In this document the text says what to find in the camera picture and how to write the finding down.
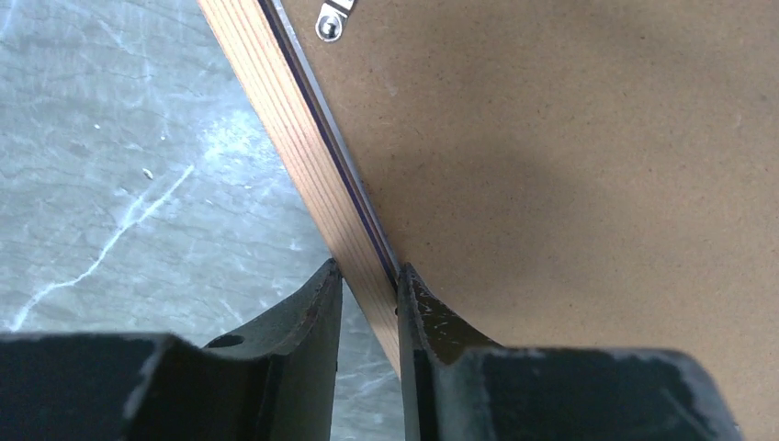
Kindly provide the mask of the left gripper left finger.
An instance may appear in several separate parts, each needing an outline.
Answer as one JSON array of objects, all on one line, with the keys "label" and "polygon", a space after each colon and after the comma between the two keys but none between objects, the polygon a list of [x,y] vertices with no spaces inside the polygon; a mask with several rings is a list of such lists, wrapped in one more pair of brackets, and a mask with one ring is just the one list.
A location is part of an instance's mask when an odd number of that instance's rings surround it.
[{"label": "left gripper left finger", "polygon": [[327,440],[342,312],[327,260],[196,346],[170,333],[1,336],[4,440]]}]

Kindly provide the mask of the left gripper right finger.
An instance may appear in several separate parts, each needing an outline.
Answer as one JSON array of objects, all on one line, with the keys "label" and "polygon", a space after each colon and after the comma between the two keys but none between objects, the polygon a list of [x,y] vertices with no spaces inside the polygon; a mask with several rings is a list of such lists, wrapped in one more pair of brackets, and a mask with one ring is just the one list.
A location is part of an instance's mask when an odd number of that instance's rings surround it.
[{"label": "left gripper right finger", "polygon": [[656,348],[507,347],[438,299],[415,268],[398,281],[409,440],[740,440],[715,382]]}]

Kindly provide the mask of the blue picture frame with photo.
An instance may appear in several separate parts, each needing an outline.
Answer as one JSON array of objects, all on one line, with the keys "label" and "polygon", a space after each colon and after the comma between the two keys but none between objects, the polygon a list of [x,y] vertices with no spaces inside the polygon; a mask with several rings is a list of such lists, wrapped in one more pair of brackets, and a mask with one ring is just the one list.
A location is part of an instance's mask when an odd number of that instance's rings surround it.
[{"label": "blue picture frame with photo", "polygon": [[483,333],[677,348],[778,437],[775,1],[361,1],[334,44],[320,6],[200,5],[393,366],[317,108],[391,259]]}]

